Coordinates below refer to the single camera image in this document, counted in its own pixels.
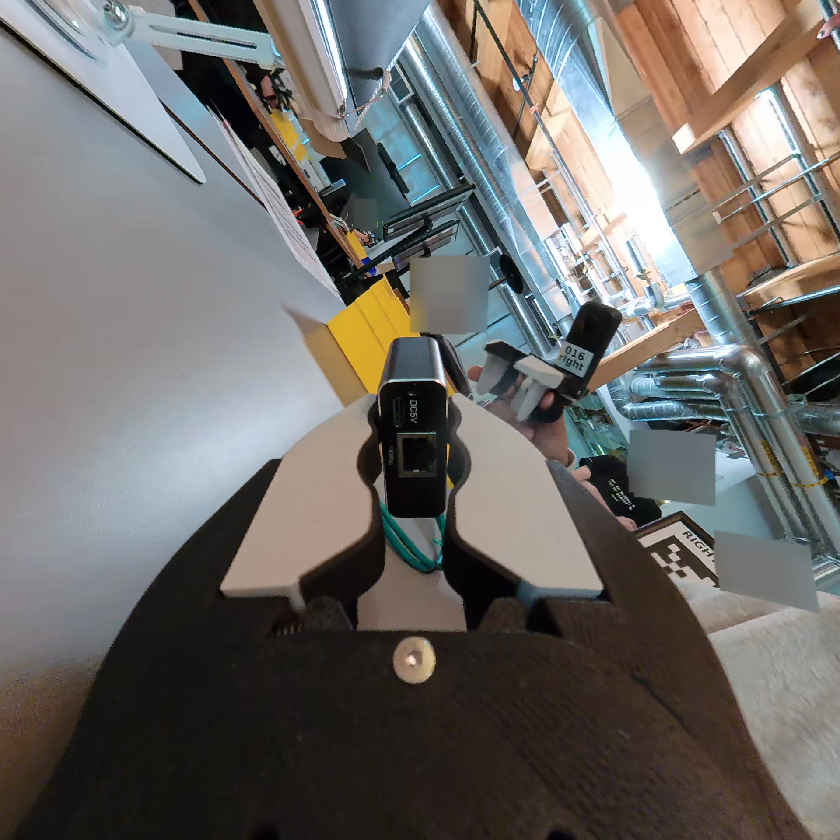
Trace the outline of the white paper sheet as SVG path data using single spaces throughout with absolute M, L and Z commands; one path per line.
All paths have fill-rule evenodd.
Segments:
M 280 187 L 275 183 L 264 167 L 246 148 L 244 142 L 233 131 L 230 123 L 210 108 L 205 108 L 214 124 L 218 127 L 227 147 L 235 158 L 245 177 L 245 185 L 255 194 L 258 203 L 264 207 L 271 226 L 278 238 L 276 261 L 284 269 L 294 269 L 313 287 L 326 291 L 340 309 L 345 304 L 333 279 L 323 266 L 306 236 L 305 229 L 299 225 Z

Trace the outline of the dark grey usb hub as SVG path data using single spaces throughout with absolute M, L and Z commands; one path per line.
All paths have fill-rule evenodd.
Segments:
M 438 343 L 395 339 L 376 395 L 385 505 L 395 518 L 446 508 L 449 394 Z

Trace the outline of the black monitor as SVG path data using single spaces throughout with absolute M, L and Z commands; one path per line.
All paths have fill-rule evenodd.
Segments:
M 452 216 L 473 196 L 476 185 L 465 183 L 409 206 L 388 217 L 381 224 L 382 241 L 396 242 L 399 237 L 431 230 L 438 219 Z

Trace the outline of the desk monitor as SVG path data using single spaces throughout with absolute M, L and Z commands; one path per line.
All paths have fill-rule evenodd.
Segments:
M 351 139 L 390 85 L 428 1 L 255 2 L 297 114 L 330 142 Z

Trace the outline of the white monitor stand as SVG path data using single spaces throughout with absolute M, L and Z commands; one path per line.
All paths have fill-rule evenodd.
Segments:
M 269 70 L 280 66 L 268 34 L 148 13 L 125 2 L 2 1 L 1 18 L 200 184 L 206 182 L 203 170 L 124 44 L 134 40 Z

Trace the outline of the printed marker tag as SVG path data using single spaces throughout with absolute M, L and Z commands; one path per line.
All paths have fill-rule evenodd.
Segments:
M 714 538 L 683 511 L 638 528 L 635 537 L 675 581 L 719 587 Z

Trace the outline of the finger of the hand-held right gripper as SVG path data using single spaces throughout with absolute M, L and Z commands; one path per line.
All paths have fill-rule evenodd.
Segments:
M 485 346 L 486 360 L 476 382 L 478 395 L 504 396 L 519 378 L 516 363 L 527 354 L 501 340 L 489 341 Z
M 523 379 L 513 398 L 513 410 L 519 423 L 555 423 L 563 414 L 564 401 L 555 395 L 565 374 L 554 364 L 535 356 L 524 356 L 513 365 Z M 554 394 L 551 406 L 541 407 L 546 394 Z

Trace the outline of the person's right hand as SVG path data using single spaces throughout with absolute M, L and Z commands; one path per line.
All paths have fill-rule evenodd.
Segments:
M 557 461 L 563 467 L 572 469 L 576 460 L 570 449 L 562 416 L 553 423 L 534 423 L 530 419 L 521 423 L 518 421 L 518 412 L 512 406 L 512 402 L 518 395 L 518 388 L 523 379 L 524 375 L 519 372 L 517 380 L 511 382 L 511 386 L 503 394 L 498 395 L 494 402 L 485 405 L 486 410 L 519 431 L 547 460 Z

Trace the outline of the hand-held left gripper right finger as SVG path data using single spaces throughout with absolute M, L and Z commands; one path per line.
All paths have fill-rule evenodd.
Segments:
M 468 628 L 490 605 L 515 599 L 595 600 L 605 585 L 592 560 L 603 504 L 517 430 L 463 395 L 450 399 L 444 577 Z

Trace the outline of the cardboard box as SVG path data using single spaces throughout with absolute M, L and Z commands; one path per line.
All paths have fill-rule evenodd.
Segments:
M 370 170 L 364 148 L 357 137 L 349 137 L 341 141 L 332 140 L 322 134 L 310 119 L 300 118 L 299 121 L 310 140 L 311 147 L 320 155 L 336 160 L 351 161 L 366 171 Z

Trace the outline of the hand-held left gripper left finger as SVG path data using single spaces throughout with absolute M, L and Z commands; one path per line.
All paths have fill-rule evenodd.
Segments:
M 279 597 L 296 616 L 328 597 L 357 628 L 359 601 L 385 567 L 381 470 L 375 398 L 364 395 L 283 456 L 220 592 Z

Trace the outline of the silver air duct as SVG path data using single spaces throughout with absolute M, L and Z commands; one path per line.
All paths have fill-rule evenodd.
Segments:
M 615 191 L 519 2 L 431 2 L 397 65 L 524 276 L 537 324 L 622 303 Z

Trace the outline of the wooden beam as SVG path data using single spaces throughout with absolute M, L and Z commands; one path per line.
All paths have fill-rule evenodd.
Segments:
M 684 339 L 703 330 L 704 323 L 696 309 L 681 312 L 678 317 L 658 325 L 645 335 L 606 355 L 590 380 L 589 391 L 595 392 L 616 378 L 637 368 L 654 356 L 672 350 Z

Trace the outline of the silver insulated pipes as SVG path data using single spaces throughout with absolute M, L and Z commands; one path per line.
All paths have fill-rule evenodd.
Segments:
M 631 370 L 694 375 L 696 390 L 710 393 L 720 408 L 676 399 L 634 402 L 623 374 L 606 386 L 612 403 L 635 422 L 726 417 L 772 510 L 775 531 L 838 561 L 837 503 L 746 315 L 719 268 L 690 280 L 686 288 L 712 346 L 662 353 L 632 363 Z

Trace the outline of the yellow plastic bin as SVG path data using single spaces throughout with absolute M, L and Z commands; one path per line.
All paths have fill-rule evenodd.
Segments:
M 308 146 L 305 143 L 305 136 L 301 133 L 298 123 L 290 119 L 287 112 L 272 110 L 269 114 L 276 130 L 282 138 L 288 150 L 294 155 L 296 161 L 308 159 Z
M 373 395 L 378 393 L 392 342 L 419 335 L 410 330 L 410 313 L 402 293 L 384 276 L 327 326 L 362 386 Z

